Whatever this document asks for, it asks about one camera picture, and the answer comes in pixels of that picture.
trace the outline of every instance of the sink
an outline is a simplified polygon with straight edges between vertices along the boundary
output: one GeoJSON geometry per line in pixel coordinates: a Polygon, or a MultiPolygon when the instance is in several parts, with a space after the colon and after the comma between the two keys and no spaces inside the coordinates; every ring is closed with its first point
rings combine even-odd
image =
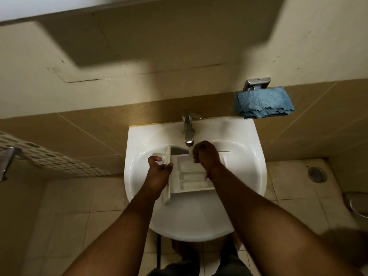
{"type": "MultiPolygon", "coordinates": [[[[244,120],[242,117],[211,118],[193,121],[193,128],[194,144],[208,140],[218,151],[227,151],[223,155],[226,167],[252,190],[264,195],[266,163],[253,120],[244,120]]],[[[171,155],[188,154],[188,157],[182,157],[179,164],[190,163],[187,161],[190,160],[192,148],[185,145],[183,122],[129,128],[124,168],[129,201],[143,185],[149,169],[147,158],[164,158],[168,145],[171,146],[171,155]]],[[[181,188],[188,188],[186,180],[198,174],[180,174],[181,188]]],[[[232,232],[234,229],[225,208],[216,191],[210,188],[211,182],[207,184],[202,187],[208,190],[172,194],[170,202],[166,204],[161,194],[155,202],[149,227],[163,236],[191,242],[212,240],[232,232]]]]}

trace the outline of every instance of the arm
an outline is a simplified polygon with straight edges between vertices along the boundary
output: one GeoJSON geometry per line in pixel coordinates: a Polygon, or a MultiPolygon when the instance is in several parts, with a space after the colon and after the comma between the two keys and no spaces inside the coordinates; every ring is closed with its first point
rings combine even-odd
{"type": "Polygon", "coordinates": [[[297,218],[243,184],[222,165],[211,143],[197,144],[193,155],[264,276],[361,275],[297,218]]]}
{"type": "Polygon", "coordinates": [[[136,276],[140,269],[154,202],[168,183],[173,164],[149,157],[146,180],[126,210],[67,269],[64,276],[136,276]]]}

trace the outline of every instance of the towel holder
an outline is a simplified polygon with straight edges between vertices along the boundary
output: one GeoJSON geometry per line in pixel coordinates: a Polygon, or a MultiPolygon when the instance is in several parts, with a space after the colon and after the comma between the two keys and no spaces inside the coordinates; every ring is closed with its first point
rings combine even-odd
{"type": "Polygon", "coordinates": [[[243,92],[249,90],[266,89],[270,84],[270,82],[271,82],[270,77],[247,79],[246,84],[243,87],[243,92]]]}

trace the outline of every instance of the blue rag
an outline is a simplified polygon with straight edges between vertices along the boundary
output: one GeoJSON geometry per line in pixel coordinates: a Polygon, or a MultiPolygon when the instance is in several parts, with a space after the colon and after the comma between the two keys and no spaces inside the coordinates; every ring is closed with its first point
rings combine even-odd
{"type": "Polygon", "coordinates": [[[294,106],[283,87],[249,90],[235,94],[234,113],[244,119],[285,116],[294,106]]]}

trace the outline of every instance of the drain cover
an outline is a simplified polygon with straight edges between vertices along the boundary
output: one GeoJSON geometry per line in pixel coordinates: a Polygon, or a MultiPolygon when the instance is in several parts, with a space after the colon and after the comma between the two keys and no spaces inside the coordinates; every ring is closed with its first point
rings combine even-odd
{"type": "Polygon", "coordinates": [[[322,183],[327,180],[326,173],[319,167],[308,168],[309,179],[316,183],[322,183]]]}

